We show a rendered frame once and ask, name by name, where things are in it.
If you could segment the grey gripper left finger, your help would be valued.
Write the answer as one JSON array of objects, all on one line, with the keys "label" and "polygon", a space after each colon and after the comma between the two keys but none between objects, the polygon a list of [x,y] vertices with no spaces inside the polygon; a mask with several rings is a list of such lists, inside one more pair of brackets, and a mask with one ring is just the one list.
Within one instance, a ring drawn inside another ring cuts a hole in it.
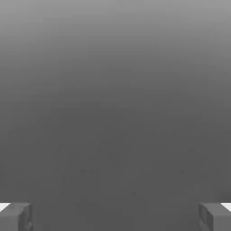
[{"label": "grey gripper left finger", "polygon": [[33,231],[31,203],[0,203],[0,231]]}]

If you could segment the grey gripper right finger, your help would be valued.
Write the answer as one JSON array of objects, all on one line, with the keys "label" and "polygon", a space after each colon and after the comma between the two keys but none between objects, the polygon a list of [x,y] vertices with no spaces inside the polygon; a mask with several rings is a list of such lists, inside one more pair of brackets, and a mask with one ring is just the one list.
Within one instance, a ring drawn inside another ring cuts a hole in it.
[{"label": "grey gripper right finger", "polygon": [[199,203],[200,231],[231,231],[231,203]]}]

